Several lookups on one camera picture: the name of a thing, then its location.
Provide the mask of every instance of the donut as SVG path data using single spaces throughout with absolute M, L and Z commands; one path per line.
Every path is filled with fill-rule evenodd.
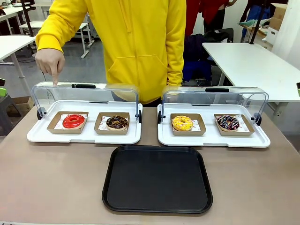
M 187 116 L 176 116 L 172 120 L 172 126 L 177 131 L 190 131 L 193 128 L 193 121 Z
M 77 130 L 83 127 L 84 121 L 85 118 L 83 116 L 72 114 L 63 120 L 62 126 L 66 129 Z
M 233 116 L 224 115 L 218 118 L 216 117 L 216 120 L 223 131 L 233 132 L 236 131 L 240 126 L 239 121 Z
M 109 130 L 125 130 L 127 125 L 127 119 L 121 116 L 112 116 L 106 121 L 106 126 Z

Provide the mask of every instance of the black tray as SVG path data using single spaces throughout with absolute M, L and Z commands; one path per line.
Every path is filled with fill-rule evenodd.
M 212 193 L 196 150 L 128 145 L 111 155 L 102 200 L 113 211 L 203 213 Z

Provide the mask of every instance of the red glazed donut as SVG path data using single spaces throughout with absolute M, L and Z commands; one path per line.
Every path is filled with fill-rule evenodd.
M 63 120 L 62 125 L 67 129 L 80 129 L 84 120 L 85 118 L 81 115 L 69 115 Z

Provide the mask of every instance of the hoodie drawstring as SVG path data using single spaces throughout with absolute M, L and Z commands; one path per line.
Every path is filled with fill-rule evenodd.
M 126 14 L 126 11 L 125 11 L 124 0 L 119 0 L 119 3 L 120 3 L 120 7 L 121 7 L 124 22 L 126 24 L 127 32 L 130 33 L 131 32 L 131 24 L 129 22 L 129 18 Z

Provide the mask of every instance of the display case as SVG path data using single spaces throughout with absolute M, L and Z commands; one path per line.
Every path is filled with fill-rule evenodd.
M 268 98 L 250 87 L 167 87 L 157 107 L 158 139 L 170 146 L 266 148 L 270 140 L 260 124 Z
M 32 88 L 39 120 L 27 139 L 58 143 L 136 143 L 141 138 L 143 111 L 137 93 L 129 85 L 62 82 L 53 87 L 51 82 L 39 83 Z M 108 124 L 111 117 L 118 121 Z M 123 127 L 116 126 L 120 122 L 118 118 L 123 120 Z

